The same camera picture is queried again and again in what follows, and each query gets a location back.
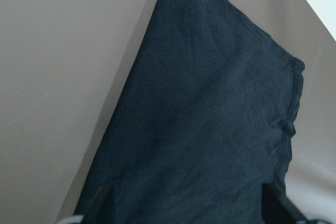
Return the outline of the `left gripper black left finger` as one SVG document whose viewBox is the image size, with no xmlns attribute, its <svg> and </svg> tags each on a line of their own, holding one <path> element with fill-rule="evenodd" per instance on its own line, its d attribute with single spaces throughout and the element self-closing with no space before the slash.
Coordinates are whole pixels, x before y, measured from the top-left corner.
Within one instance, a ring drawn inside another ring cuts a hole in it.
<svg viewBox="0 0 336 224">
<path fill-rule="evenodd" d="M 102 212 L 103 206 L 111 194 L 111 186 L 100 187 L 84 215 L 73 215 L 71 217 L 66 217 L 62 220 L 59 220 L 59 224 L 98 223 L 98 218 Z"/>
</svg>

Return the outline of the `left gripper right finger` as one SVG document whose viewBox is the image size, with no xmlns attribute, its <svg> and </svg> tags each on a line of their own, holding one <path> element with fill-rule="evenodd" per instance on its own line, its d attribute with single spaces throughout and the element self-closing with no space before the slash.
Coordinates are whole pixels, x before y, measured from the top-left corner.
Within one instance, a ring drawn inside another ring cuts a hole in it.
<svg viewBox="0 0 336 224">
<path fill-rule="evenodd" d="M 263 184 L 262 186 L 262 218 L 264 223 L 331 223 L 323 218 L 305 216 L 276 184 Z"/>
</svg>

